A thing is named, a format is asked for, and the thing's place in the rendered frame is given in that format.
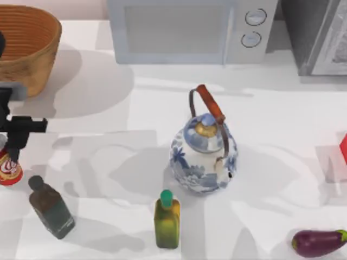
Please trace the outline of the woven wooden basket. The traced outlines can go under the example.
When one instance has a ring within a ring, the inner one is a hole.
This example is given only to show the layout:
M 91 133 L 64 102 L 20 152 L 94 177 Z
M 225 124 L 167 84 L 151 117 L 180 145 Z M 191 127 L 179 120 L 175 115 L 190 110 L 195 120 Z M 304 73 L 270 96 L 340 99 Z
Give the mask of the woven wooden basket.
M 6 40 L 0 81 L 20 82 L 27 87 L 29 97 L 39 95 L 55 62 L 61 23 L 39 8 L 0 4 L 0 32 Z

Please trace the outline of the red and white can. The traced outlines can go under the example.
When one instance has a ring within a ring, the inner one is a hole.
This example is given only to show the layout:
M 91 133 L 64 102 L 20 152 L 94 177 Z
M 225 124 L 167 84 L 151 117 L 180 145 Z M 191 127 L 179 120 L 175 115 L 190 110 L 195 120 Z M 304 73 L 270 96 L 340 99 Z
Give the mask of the red and white can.
M 0 150 L 0 185 L 11 186 L 21 180 L 23 171 L 18 162 L 13 162 L 7 151 Z

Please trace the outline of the purple eggplant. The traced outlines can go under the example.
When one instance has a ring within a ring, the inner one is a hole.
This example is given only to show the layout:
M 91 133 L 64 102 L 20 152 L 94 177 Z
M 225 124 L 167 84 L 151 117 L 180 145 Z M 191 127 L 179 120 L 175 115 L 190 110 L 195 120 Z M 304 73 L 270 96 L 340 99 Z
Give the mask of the purple eggplant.
M 345 244 L 347 244 L 346 230 L 301 230 L 291 240 L 292 249 L 305 258 L 328 255 Z

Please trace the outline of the microwave oven door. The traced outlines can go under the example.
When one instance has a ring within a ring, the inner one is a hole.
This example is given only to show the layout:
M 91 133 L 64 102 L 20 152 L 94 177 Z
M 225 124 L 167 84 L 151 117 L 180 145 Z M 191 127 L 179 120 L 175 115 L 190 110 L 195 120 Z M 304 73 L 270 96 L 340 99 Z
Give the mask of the microwave oven door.
M 122 64 L 224 64 L 232 0 L 107 0 Z

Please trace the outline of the pale microwave oven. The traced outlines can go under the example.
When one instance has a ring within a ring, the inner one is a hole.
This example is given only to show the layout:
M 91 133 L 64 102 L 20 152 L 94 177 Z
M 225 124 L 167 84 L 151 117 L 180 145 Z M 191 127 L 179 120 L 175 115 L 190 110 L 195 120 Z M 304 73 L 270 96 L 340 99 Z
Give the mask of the pale microwave oven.
M 266 52 L 278 0 L 232 0 L 232 2 L 233 13 L 228 26 L 226 62 L 222 65 L 259 63 Z M 256 9 L 264 9 L 267 18 L 259 26 L 250 26 L 245 21 L 245 15 L 248 11 Z M 241 44 L 241 37 L 252 31 L 259 33 L 262 41 L 254 48 L 245 48 Z

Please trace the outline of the yellow bottle with green cap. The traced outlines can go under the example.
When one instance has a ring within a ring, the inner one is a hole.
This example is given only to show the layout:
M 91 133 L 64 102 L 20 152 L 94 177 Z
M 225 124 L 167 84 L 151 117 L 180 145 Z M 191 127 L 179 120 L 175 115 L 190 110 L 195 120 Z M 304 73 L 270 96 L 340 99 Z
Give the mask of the yellow bottle with green cap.
M 163 190 L 155 203 L 154 226 L 156 244 L 162 249 L 179 246 L 181 205 L 170 190 Z

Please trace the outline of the dark brown bottle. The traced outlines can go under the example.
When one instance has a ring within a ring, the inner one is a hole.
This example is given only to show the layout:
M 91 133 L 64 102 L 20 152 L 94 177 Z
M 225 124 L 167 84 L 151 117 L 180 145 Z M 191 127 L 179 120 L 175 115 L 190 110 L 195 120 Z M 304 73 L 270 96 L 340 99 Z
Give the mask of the dark brown bottle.
M 46 229 L 63 239 L 75 227 L 75 221 L 60 193 L 46 184 L 39 175 L 29 178 L 32 189 L 29 202 Z

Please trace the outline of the red box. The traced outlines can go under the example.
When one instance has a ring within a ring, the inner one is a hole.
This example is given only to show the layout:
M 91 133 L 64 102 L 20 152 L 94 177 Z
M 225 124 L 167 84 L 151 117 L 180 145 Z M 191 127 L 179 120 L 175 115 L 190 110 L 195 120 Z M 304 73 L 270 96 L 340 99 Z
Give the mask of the red box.
M 347 165 L 347 132 L 339 133 L 339 149 L 344 159 L 345 164 Z

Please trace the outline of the round microwave knob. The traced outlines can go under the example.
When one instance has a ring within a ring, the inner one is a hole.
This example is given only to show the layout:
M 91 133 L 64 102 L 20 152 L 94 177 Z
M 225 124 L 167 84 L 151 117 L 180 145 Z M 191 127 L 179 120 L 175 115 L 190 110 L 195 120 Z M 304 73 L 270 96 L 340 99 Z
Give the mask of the round microwave knob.
M 241 44 L 245 48 L 254 48 L 258 46 L 261 43 L 261 41 L 262 41 L 262 36 L 255 31 L 244 34 L 241 37 Z
M 256 9 L 248 11 L 245 15 L 245 21 L 250 26 L 259 26 L 267 18 L 267 13 L 264 9 Z

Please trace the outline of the blue and white teapot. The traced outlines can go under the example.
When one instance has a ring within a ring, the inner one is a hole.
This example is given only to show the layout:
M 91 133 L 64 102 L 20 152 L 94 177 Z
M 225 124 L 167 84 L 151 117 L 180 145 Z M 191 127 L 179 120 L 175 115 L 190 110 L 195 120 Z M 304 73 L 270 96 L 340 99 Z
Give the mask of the blue and white teapot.
M 173 177 L 198 194 L 224 189 L 236 175 L 239 156 L 226 117 L 203 84 L 190 90 L 189 107 L 191 118 L 171 143 Z

